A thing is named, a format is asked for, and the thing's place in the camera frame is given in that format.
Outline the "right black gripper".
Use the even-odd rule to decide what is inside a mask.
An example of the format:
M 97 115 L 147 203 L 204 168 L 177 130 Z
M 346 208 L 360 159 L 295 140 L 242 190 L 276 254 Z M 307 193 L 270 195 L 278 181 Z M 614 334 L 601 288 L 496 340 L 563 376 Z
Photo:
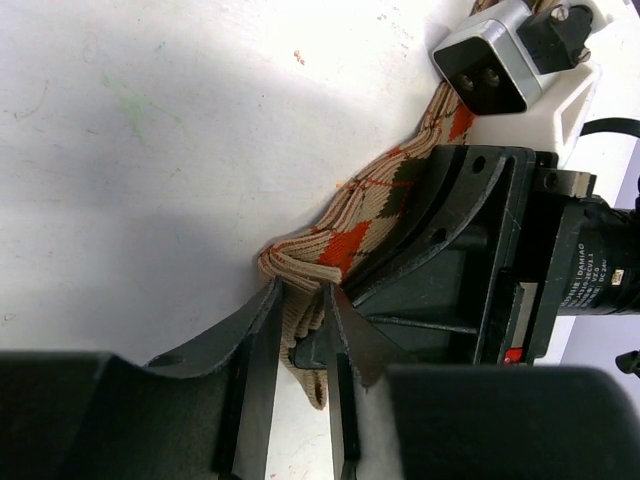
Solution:
M 559 316 L 639 312 L 639 210 L 527 148 L 441 145 L 343 290 L 424 360 L 532 364 Z

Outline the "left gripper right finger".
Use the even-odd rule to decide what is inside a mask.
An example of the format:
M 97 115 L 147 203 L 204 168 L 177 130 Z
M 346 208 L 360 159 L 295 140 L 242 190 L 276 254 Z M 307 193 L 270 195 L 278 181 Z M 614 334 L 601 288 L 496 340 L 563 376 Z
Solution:
M 387 370 L 415 358 L 360 315 L 341 288 L 323 287 L 323 335 L 336 479 L 402 479 Z

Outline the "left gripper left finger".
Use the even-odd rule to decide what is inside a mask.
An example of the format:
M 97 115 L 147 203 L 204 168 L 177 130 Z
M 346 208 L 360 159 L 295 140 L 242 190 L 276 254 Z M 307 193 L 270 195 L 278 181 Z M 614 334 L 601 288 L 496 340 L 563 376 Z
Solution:
M 176 392 L 200 395 L 181 406 L 189 453 L 200 439 L 213 445 L 206 465 L 218 479 L 262 479 L 272 425 L 279 362 L 283 284 L 271 280 L 239 310 L 145 365 Z

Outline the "tan argyle sock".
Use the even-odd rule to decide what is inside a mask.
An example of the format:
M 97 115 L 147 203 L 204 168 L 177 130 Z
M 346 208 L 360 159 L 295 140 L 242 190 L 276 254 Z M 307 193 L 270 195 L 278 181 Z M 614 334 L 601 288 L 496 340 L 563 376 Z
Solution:
M 440 82 L 408 140 L 340 186 L 314 225 L 274 241 L 258 254 L 261 281 L 281 277 L 285 284 L 280 360 L 315 409 L 327 405 L 327 372 L 296 367 L 289 355 L 323 323 L 321 285 L 342 284 L 372 258 L 406 215 L 409 197 L 417 190 L 418 176 L 433 148 L 465 143 L 474 120 L 452 87 Z

